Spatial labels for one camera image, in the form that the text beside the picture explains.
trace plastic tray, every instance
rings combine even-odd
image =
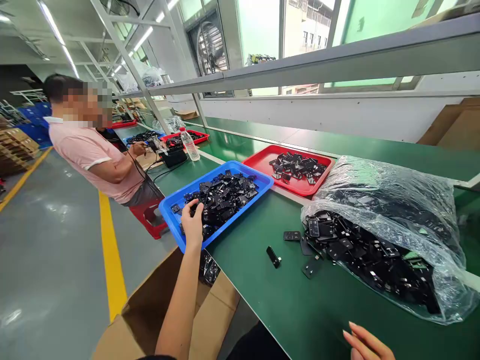
[[[179,211],[174,213],[172,211],[172,206],[177,204],[179,207],[183,208],[185,205],[184,195],[187,193],[193,193],[199,190],[200,183],[211,181],[219,173],[225,173],[226,170],[230,170],[232,174],[242,173],[247,176],[256,175],[255,184],[258,185],[258,195],[253,197],[244,207],[242,207],[235,215],[233,215],[226,223],[224,223],[217,231],[215,231],[212,236],[210,236],[206,241],[201,245],[202,249],[215,240],[221,233],[224,231],[230,224],[232,224],[240,215],[242,215],[247,209],[260,197],[267,192],[274,184],[273,177],[268,177],[261,172],[252,169],[251,167],[245,166],[244,164],[238,161],[227,161],[223,165],[213,169],[212,171],[206,173],[202,177],[199,177],[194,182],[191,182],[187,186],[182,187],[180,190],[174,192],[170,196],[164,198],[160,205],[158,206],[165,222],[167,223],[171,233],[175,237],[176,243],[180,248],[182,253],[185,253],[186,239],[185,235],[182,235],[180,231],[180,223],[182,212]]]
[[[155,131],[155,132],[158,134],[158,138],[159,138],[160,140],[161,140],[162,137],[165,136],[164,133],[161,133],[161,132],[158,132],[158,131]],[[136,135],[132,135],[132,136],[129,136],[129,137],[124,137],[124,138],[122,139],[123,143],[126,145],[127,148],[130,147],[130,144],[127,143],[127,141],[130,140],[131,138],[133,138],[134,136],[136,136]]]
[[[204,135],[204,137],[199,138],[199,139],[197,139],[193,142],[195,145],[199,144],[199,143],[203,143],[204,141],[207,141],[209,139],[209,136],[210,136],[209,134],[206,134],[206,133],[203,133],[203,132],[200,132],[200,131],[195,131],[195,130],[187,130],[187,132],[188,133],[193,133],[193,134],[196,134],[196,135]],[[179,136],[179,135],[180,135],[180,132],[177,132],[177,133],[172,134],[172,135],[164,136],[160,140],[162,140],[163,142],[166,142],[168,139]]]
[[[298,180],[292,176],[289,181],[289,184],[284,183],[281,180],[274,179],[272,174],[274,173],[274,168],[269,164],[270,161],[276,159],[280,154],[291,152],[292,154],[301,154],[303,156],[317,159],[319,164],[325,165],[325,172],[320,176],[315,185],[310,185],[307,181],[307,178],[304,176],[301,180]],[[301,196],[310,196],[317,192],[320,185],[324,182],[325,178],[329,174],[331,168],[334,166],[334,161],[329,157],[324,157],[310,152],[303,152],[288,147],[270,145],[264,148],[263,150],[253,154],[252,156],[246,158],[243,163],[255,170],[258,170],[264,174],[267,174],[271,177],[275,184],[281,186],[285,189],[290,190],[292,193],[301,195]]]
[[[118,129],[118,128],[124,128],[126,126],[130,125],[135,125],[137,123],[137,119],[132,119],[131,121],[125,121],[125,122],[114,122],[110,129]]]

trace workbench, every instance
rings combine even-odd
[[[284,143],[318,151],[352,155],[468,181],[479,173],[480,153],[396,141],[279,127],[207,117],[188,120],[188,129],[210,135],[198,144],[201,159],[188,160],[170,172],[164,165],[148,175],[168,196],[229,160],[242,162],[269,146]],[[123,139],[146,131],[142,126],[116,129]],[[457,215],[480,209],[480,196],[456,190]],[[265,327],[294,360],[349,359],[343,338],[348,321],[362,325],[401,359],[480,359],[480,308],[449,326],[419,319],[386,300],[331,261],[323,261],[311,279],[301,267],[309,259],[298,243],[284,241],[284,231],[303,231],[302,204],[269,190],[206,249]],[[467,271],[480,276],[480,225],[460,227]],[[266,249],[282,258],[275,269]]]

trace yellow floor line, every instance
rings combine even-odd
[[[47,157],[47,155],[52,151],[53,147],[48,148],[33,164],[33,166],[23,174],[21,179],[15,184],[15,186],[10,190],[8,194],[6,194],[5,198],[3,199],[3,202],[0,203],[0,212],[4,209],[4,207],[7,206],[7,204],[10,202],[10,200],[13,199],[13,197],[18,193],[20,188],[25,184],[27,179],[29,178],[30,175],[35,171],[36,168],[39,167],[40,163]]]
[[[98,196],[100,200],[101,243],[105,264],[106,292],[108,295],[110,322],[112,322],[115,316],[120,314],[122,307],[127,302],[127,290],[125,288],[117,238],[115,237],[112,212],[110,211],[110,201],[101,192],[98,192]]]

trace hand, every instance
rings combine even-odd
[[[351,360],[395,360],[394,353],[365,328],[349,322],[351,334],[343,330],[343,337],[351,345]]]
[[[204,211],[204,205],[199,203],[195,209],[195,215],[190,216],[190,208],[193,204],[198,203],[198,199],[193,199],[185,205],[181,211],[181,224],[186,237],[186,247],[195,248],[202,247],[203,235],[202,235],[202,213]]]
[[[145,145],[144,142],[142,141],[137,141],[134,142],[133,144],[130,145],[130,148],[128,149],[128,152],[130,155],[132,155],[134,158],[140,156],[140,155],[145,155],[145,148],[147,145]]]

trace plastic bottle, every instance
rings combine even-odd
[[[190,159],[192,161],[197,161],[198,159],[200,159],[200,154],[197,151],[197,147],[195,146],[192,137],[184,127],[181,127],[180,131],[181,142],[183,143],[183,145],[185,145],[186,151],[188,152],[188,155],[190,155]]]

